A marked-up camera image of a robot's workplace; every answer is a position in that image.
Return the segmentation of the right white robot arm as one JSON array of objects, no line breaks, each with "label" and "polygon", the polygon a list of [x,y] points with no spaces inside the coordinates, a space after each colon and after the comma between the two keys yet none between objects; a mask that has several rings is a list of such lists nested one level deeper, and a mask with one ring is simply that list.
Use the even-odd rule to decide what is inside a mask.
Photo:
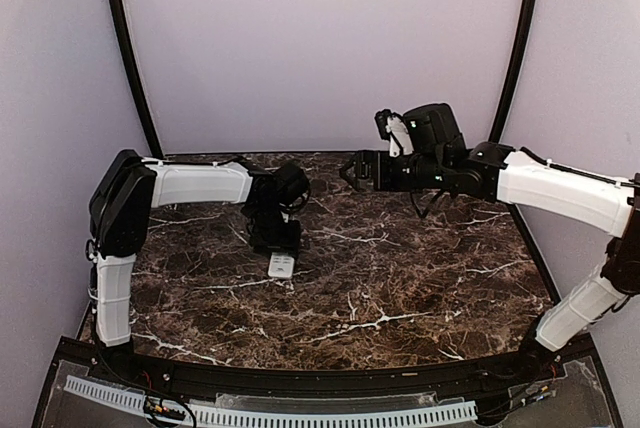
[{"label": "right white robot arm", "polygon": [[521,382],[534,380],[549,355],[603,314],[639,293],[639,180],[609,177],[543,159],[531,150],[486,141],[469,149],[452,108],[432,103],[374,117],[385,151],[359,150],[340,168],[356,190],[437,197],[463,194],[524,205],[586,223],[611,240],[604,261],[567,298],[543,314],[510,361]]}]

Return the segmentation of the white remote control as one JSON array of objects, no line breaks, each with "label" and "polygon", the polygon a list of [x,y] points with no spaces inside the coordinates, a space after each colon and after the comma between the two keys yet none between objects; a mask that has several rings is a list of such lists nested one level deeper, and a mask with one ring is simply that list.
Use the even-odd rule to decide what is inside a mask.
[{"label": "white remote control", "polygon": [[273,252],[270,256],[267,274],[274,279],[291,279],[295,262],[295,257],[288,253]]}]

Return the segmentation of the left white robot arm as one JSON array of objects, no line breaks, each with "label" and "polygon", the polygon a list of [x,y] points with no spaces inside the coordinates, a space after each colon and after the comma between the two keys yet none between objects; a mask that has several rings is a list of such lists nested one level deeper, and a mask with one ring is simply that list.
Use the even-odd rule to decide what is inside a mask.
[{"label": "left white robot arm", "polygon": [[268,256],[269,276],[289,279],[302,233],[293,216],[309,197],[310,182],[292,162],[267,171],[244,158],[184,164],[143,158],[134,150],[119,152],[89,202],[86,256],[93,265],[94,329],[108,347],[103,369],[120,384],[134,383],[141,375],[140,360],[120,345],[131,339],[131,276],[152,210],[198,203],[240,206],[249,246]]}]

